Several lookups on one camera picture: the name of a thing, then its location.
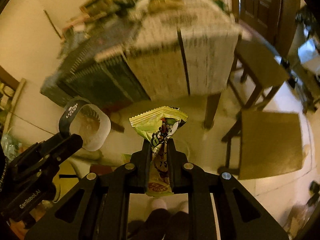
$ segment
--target metal screw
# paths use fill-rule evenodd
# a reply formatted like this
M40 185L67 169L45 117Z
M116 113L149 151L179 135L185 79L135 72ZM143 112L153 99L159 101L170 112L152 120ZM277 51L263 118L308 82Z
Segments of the metal screw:
M223 177L224 179L231 179L231 174L230 174L230 173L227 173L227 172L224 172L224 173L222 173L222 177Z
M127 163L125 166L124 166L127 170L132 170L134 168L134 164L133 163Z
M193 164L192 163L185 163L183 167L187 170L192 170L193 169Z
M95 174L95 173L93 173L93 172L91 172L91 173L89 173L88 175L87 175L87 179L88 180L93 180L93 179L95 179L97 177L97 174Z

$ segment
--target wooden door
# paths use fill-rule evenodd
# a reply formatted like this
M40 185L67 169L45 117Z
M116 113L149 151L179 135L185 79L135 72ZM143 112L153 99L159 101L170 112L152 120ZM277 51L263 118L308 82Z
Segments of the wooden door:
M240 0L240 19L272 45L279 23L281 0Z

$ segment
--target snack bag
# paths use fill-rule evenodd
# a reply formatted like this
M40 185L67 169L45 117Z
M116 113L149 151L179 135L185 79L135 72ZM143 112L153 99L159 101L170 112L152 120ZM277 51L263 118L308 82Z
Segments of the snack bag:
M152 161L146 194L148 196L173 194L169 185L166 142L187 122L188 115L177 108L162 106L129 120L136 132L151 143Z

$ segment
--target wooden chair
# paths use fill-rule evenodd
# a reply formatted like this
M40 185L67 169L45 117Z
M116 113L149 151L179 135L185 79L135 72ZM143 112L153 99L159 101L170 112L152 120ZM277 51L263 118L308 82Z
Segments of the wooden chair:
M230 169L231 139L235 136L241 141L240 162L237 169ZM227 156L219 174L258 179L297 171L303 165L298 114L243 110L221 141L227 143Z
M241 68L236 67L238 60L242 63ZM289 79L284 68L274 60L272 52L269 51L265 45L257 41L241 40L238 42L231 72L241 69L243 69L243 74L240 82L245 82L249 75L256 86L248 101L244 103L229 78L230 87L235 93L241 107L244 109L254 107L257 110L263 110L278 92L284 81ZM270 87L271 91L265 95L264 90ZM256 104L260 96L263 97L263 101Z

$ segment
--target black strap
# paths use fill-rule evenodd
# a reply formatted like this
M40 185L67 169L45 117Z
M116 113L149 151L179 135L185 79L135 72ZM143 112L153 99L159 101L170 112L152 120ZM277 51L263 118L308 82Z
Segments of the black strap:
M82 99L71 101L67 103L66 110L63 113L62 117L59 120L59 132L63 137L69 137L70 136L70 125L74 118L76 117L77 113L80 111L80 109L90 104L87 101L84 101Z

